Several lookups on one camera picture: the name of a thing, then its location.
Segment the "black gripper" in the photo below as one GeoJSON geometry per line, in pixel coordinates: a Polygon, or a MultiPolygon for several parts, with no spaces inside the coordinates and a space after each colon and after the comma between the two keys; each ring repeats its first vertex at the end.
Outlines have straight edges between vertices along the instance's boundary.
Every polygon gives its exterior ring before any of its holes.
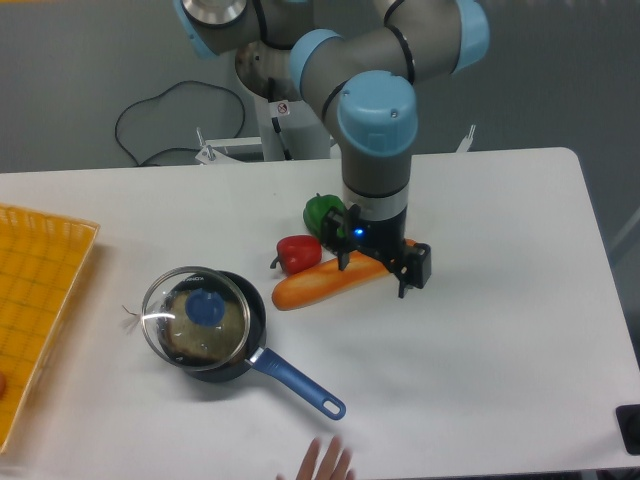
{"type": "Polygon", "coordinates": [[[344,271],[353,251],[391,265],[399,282],[398,297],[409,289],[422,289],[431,277],[431,247],[405,242],[406,209],[384,220],[365,219],[360,206],[331,206],[322,217],[320,243],[333,253],[344,271]]]}

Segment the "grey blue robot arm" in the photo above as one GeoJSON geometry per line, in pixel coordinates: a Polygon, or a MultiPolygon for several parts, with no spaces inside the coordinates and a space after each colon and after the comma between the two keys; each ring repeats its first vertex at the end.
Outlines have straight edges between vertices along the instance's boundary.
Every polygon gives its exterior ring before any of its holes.
{"type": "Polygon", "coordinates": [[[343,197],[307,207],[307,228],[341,276],[371,258],[401,291],[425,286],[431,249],[405,237],[417,81],[480,61],[490,43],[475,1],[380,1],[380,28],[348,40],[317,28],[308,1],[178,1],[193,47],[219,55],[259,43],[289,55],[287,78],[341,151],[343,197]]]}

